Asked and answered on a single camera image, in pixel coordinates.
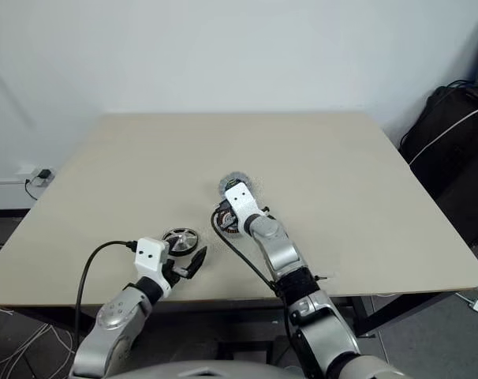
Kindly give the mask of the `grey motor housing lid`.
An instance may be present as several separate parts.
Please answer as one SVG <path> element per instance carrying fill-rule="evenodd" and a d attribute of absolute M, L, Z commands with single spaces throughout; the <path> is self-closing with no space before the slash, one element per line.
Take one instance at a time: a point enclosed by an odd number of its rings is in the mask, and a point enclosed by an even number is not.
<path fill-rule="evenodd" d="M 243 183 L 252 194 L 256 193 L 256 187 L 253 180 L 245 173 L 240 171 L 234 171 L 223 177 L 218 184 L 218 193 L 222 199 L 226 197 L 226 191 L 236 186 L 239 183 Z"/>

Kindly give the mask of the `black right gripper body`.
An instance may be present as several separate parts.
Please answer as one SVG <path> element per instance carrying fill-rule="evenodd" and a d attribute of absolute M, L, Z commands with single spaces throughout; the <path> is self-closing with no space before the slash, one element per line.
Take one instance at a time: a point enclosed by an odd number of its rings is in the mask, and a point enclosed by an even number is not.
<path fill-rule="evenodd" d="M 230 201 L 226 197 L 226 191 L 232 189 L 239 183 L 241 183 L 240 179 L 222 179 L 218 184 L 218 193 L 221 197 L 218 205 L 218 211 L 221 213 L 228 213 L 233 220 L 235 220 L 237 217 L 234 213 L 232 205 L 230 204 Z"/>

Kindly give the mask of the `silver spoked rotor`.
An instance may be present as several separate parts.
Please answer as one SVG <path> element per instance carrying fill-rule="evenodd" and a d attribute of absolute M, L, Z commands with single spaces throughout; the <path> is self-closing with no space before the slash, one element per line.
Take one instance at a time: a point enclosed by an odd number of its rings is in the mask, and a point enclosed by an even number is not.
<path fill-rule="evenodd" d="M 199 235 L 190 228 L 174 228 L 162 237 L 170 245 L 169 255 L 184 257 L 193 253 L 199 243 Z"/>

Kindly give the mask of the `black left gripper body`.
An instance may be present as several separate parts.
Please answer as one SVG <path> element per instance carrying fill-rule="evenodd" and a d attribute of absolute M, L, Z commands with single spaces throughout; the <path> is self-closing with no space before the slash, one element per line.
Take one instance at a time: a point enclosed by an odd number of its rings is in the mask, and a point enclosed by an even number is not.
<path fill-rule="evenodd" d="M 168 259 L 162 266 L 162 274 L 167 283 L 174 287 L 181 279 L 186 279 L 188 270 L 176 265 L 176 261 Z"/>

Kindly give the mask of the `white wall socket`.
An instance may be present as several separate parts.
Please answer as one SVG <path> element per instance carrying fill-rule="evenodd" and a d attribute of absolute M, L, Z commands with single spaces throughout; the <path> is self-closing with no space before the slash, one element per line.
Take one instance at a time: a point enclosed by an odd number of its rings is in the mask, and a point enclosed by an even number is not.
<path fill-rule="evenodd" d="M 42 170 L 42 169 L 46 169 L 46 168 L 49 168 L 51 169 L 53 172 L 54 172 L 54 177 L 50 180 L 41 180 L 39 178 L 37 178 L 37 174 Z M 30 180 L 30 184 L 32 186 L 36 186 L 36 187 L 46 187 L 48 185 L 50 185 L 50 183 L 54 180 L 56 176 L 56 170 L 52 167 L 36 167 L 32 173 L 29 175 L 29 180 Z"/>

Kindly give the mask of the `silver robot torso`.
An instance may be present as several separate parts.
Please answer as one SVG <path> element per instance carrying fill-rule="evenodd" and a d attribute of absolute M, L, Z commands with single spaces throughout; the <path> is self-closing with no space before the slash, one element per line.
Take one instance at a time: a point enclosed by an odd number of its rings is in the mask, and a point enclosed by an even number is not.
<path fill-rule="evenodd" d="M 235 360 L 192 360 L 111 371 L 103 379 L 305 379 L 293 370 Z"/>

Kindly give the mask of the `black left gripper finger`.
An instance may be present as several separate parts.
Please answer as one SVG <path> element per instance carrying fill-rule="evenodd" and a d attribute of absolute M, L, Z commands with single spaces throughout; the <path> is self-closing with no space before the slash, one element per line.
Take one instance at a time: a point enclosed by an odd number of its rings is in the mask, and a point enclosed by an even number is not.
<path fill-rule="evenodd" d="M 185 278 L 187 280 L 192 279 L 194 275 L 200 270 L 201 266 L 204 263 L 206 255 L 207 255 L 206 246 L 204 246 L 203 248 L 201 248 L 194 254 L 190 262 L 190 265 L 185 269 L 186 270 Z"/>

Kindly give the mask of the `black fabric bag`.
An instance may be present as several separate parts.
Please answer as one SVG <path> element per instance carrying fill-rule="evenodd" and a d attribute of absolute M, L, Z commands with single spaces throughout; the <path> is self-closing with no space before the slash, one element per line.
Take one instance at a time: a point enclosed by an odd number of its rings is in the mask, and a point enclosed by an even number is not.
<path fill-rule="evenodd" d="M 478 88 L 437 88 L 399 152 L 465 242 L 478 246 Z"/>

